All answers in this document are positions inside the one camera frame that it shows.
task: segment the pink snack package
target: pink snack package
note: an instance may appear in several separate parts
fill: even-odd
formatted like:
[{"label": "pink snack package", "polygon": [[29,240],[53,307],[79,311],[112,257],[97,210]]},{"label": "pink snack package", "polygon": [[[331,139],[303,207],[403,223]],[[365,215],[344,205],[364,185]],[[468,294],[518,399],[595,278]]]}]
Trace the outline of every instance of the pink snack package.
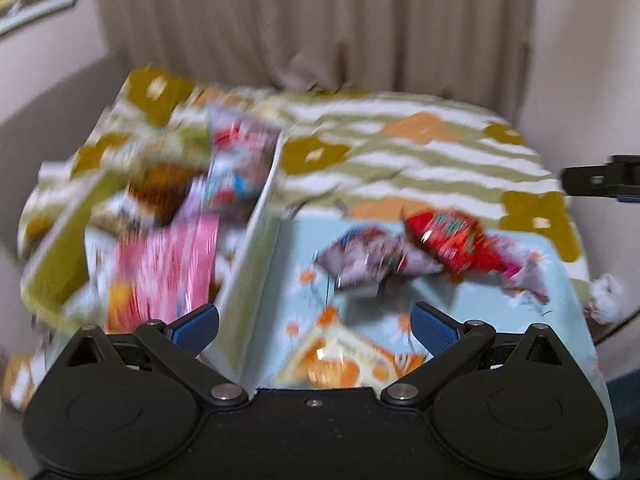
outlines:
[{"label": "pink snack package", "polygon": [[528,290],[542,304],[547,304],[549,294],[535,254],[507,235],[492,235],[489,237],[489,243],[500,256],[506,269],[502,274],[504,287]]},{"label": "pink snack package", "polygon": [[209,302],[219,219],[174,224],[121,240],[109,286],[106,329],[132,332],[149,319],[171,323]]}]

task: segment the blue gripper pad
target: blue gripper pad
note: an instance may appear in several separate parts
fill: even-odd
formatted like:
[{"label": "blue gripper pad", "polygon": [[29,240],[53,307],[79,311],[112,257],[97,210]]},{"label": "blue gripper pad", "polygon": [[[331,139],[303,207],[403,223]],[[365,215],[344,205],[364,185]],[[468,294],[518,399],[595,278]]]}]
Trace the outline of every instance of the blue gripper pad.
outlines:
[{"label": "blue gripper pad", "polygon": [[220,316],[210,303],[171,323],[165,333],[169,340],[196,357],[218,335]]},{"label": "blue gripper pad", "polygon": [[414,304],[412,307],[410,320],[411,331],[415,338],[434,357],[443,353],[462,337],[462,326],[459,323],[452,320],[460,325],[460,328],[450,326],[419,304]]}]

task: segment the bed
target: bed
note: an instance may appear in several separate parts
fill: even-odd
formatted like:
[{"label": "bed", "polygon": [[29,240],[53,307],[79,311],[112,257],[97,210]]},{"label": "bed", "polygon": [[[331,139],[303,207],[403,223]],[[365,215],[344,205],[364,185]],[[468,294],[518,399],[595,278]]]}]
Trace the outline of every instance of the bed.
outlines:
[{"label": "bed", "polygon": [[[185,84],[181,78],[176,81]],[[300,94],[185,85],[163,105],[170,108],[166,122],[159,119],[164,131],[205,128],[202,103],[206,100],[244,108],[286,128],[288,139],[276,186],[279,202],[297,221],[387,223],[425,208],[456,208],[478,217],[487,229],[544,237],[546,247],[555,250],[554,257],[566,270],[575,301],[567,307],[572,309],[569,317],[543,310],[536,316],[575,336],[579,351],[570,350],[610,420],[592,472],[599,478],[617,474],[610,403],[580,307],[589,299],[587,259],[559,181],[520,133],[488,110],[428,96],[356,90]],[[158,127],[158,116],[145,116],[130,104],[119,99],[98,127],[137,132]],[[90,136],[88,144],[93,146],[92,142],[95,139]],[[60,171],[61,178],[41,179],[26,203],[18,234],[24,256],[37,253],[41,240],[51,242],[47,237],[70,200],[86,190],[86,182],[69,180],[66,170]],[[544,264],[543,253],[540,258]],[[517,292],[509,307],[526,311],[526,291]],[[43,312],[37,305],[32,308],[50,322],[58,322],[55,313]],[[523,326],[514,322],[509,329],[522,331]]]}]

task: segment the red snack bag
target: red snack bag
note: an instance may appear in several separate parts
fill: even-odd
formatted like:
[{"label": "red snack bag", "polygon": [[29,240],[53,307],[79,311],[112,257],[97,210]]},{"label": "red snack bag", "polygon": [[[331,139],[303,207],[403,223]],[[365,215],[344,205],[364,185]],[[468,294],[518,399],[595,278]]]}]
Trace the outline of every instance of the red snack bag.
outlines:
[{"label": "red snack bag", "polygon": [[504,272],[476,218],[455,210],[432,210],[404,220],[411,241],[455,273],[466,270]]},{"label": "red snack bag", "polygon": [[209,301],[218,217],[201,217],[116,248],[108,332],[133,332],[149,319],[171,323]]},{"label": "red snack bag", "polygon": [[233,108],[215,104],[208,107],[211,143],[217,152],[273,153],[280,131],[257,118]]}]

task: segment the wall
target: wall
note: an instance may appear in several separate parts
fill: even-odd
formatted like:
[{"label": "wall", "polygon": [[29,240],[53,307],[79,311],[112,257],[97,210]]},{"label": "wall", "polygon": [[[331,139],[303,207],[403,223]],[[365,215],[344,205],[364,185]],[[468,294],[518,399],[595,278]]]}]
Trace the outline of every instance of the wall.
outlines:
[{"label": "wall", "polygon": [[[554,171],[640,154],[640,0],[537,0],[520,129]],[[611,272],[640,306],[640,206],[575,198],[592,276]],[[640,322],[598,348],[608,378],[640,367]]]},{"label": "wall", "polygon": [[107,54],[97,0],[0,36],[0,123],[36,95]]},{"label": "wall", "polygon": [[[73,72],[107,54],[97,1],[78,0],[62,10],[0,36],[0,123]],[[20,271],[0,247],[0,346],[29,351],[31,315],[20,302]]]}]

